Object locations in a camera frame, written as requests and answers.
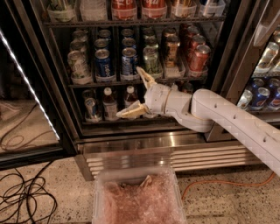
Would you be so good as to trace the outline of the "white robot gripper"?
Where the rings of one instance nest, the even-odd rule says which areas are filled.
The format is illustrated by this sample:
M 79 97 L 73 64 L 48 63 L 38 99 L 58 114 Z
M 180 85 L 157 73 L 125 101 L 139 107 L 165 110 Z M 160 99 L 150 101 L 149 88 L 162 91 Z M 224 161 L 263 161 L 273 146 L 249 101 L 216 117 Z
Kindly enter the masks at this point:
M 133 102 L 127 108 L 116 113 L 119 118 L 136 118 L 149 111 L 153 114 L 163 115 L 165 113 L 165 104 L 171 88 L 162 84 L 157 84 L 155 79 L 146 73 L 140 66 L 136 68 L 146 89 L 144 99 L 145 104 L 140 101 Z

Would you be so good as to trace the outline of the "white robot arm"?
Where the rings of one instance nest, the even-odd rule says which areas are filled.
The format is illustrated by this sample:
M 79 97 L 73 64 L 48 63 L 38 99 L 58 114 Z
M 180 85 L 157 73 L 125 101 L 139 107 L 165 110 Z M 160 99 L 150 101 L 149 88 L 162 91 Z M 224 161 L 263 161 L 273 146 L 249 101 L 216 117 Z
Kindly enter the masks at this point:
M 144 114 L 171 116 L 197 132 L 207 133 L 214 123 L 235 137 L 257 158 L 280 176 L 280 130 L 238 108 L 215 92 L 201 88 L 182 93 L 155 82 L 140 66 L 136 69 L 146 87 L 144 102 L 136 101 L 119 111 L 120 118 Z

